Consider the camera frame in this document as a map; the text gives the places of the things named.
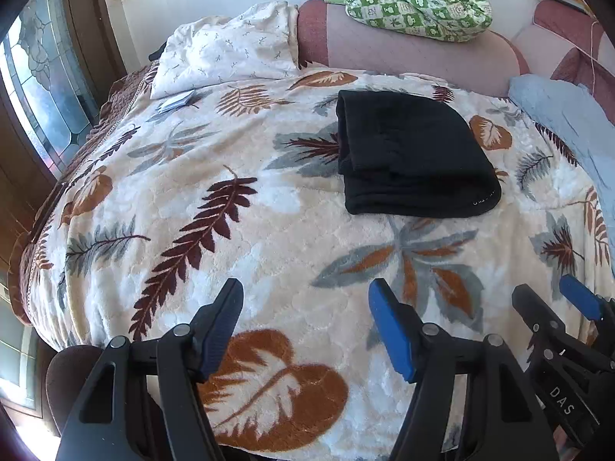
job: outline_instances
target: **white cord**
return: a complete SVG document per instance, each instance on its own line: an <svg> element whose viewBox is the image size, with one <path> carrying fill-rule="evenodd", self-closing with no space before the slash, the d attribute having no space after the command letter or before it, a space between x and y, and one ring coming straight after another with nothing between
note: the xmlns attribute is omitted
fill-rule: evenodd
<svg viewBox="0 0 615 461"><path fill-rule="evenodd" d="M595 70L595 67L593 65L593 27L594 27L594 24L598 24L598 21L593 21L592 22L592 27L589 30L589 34L592 35L592 42L591 42L592 44L591 44L591 48L590 48L590 51L589 51L589 59L592 61L592 76L593 76L592 97L593 97L593 91L596 88L596 70Z"/></svg>

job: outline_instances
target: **floral blanket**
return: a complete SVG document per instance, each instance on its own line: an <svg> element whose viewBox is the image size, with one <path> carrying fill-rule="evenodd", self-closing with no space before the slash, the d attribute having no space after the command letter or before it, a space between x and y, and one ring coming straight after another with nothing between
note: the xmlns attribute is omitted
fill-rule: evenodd
<svg viewBox="0 0 615 461"><path fill-rule="evenodd" d="M222 444L290 460L390 452L413 387L374 329L374 277L451 334L501 334L520 362L530 331L511 307L516 285L530 285L582 338L590 328L559 293L560 276L614 292L591 180L556 134L507 100L426 76L310 68L300 79L202 88L157 115L153 73L45 225L27 308L58 350L105 345L118 334L159 337L228 277L241 280L235 335L199 386ZM470 219L349 215L336 173L341 88L456 109L496 167L500 203ZM445 448L461 414L455 401Z"/></svg>

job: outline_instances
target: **light blue sheet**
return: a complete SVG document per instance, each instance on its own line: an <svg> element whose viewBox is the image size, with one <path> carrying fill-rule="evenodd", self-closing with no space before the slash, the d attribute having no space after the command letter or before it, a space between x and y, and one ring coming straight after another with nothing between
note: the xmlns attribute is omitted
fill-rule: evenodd
<svg viewBox="0 0 615 461"><path fill-rule="evenodd" d="M615 252L615 126L584 85L533 74L510 80L510 99L561 138L592 178ZM615 275L615 261L611 261Z"/></svg>

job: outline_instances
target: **metal screw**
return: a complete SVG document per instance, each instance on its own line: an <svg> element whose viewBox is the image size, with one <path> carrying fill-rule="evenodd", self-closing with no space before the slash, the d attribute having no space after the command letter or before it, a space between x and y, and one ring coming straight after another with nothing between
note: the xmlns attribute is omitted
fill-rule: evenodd
<svg viewBox="0 0 615 461"><path fill-rule="evenodd" d="M431 322L423 325L422 331L427 336L435 336L440 332L440 328Z"/></svg>
<svg viewBox="0 0 615 461"><path fill-rule="evenodd" d="M109 342L112 348L122 348L124 346L124 343L126 343L125 336L116 336Z"/></svg>
<svg viewBox="0 0 615 461"><path fill-rule="evenodd" d="M502 340L502 337L499 334L488 335L487 341L489 341L489 343L494 347L499 347L502 343L504 343L504 340Z"/></svg>
<svg viewBox="0 0 615 461"><path fill-rule="evenodd" d="M185 336L190 332L190 324L177 324L173 328L173 334L176 336Z"/></svg>

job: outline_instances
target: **folded black garment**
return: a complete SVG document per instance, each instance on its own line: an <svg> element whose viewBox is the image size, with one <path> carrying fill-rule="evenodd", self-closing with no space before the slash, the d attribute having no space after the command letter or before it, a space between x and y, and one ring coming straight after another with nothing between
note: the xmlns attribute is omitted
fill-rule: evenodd
<svg viewBox="0 0 615 461"><path fill-rule="evenodd" d="M447 104L342 90L337 118L349 213L469 217L494 208L502 196L493 166Z"/></svg>

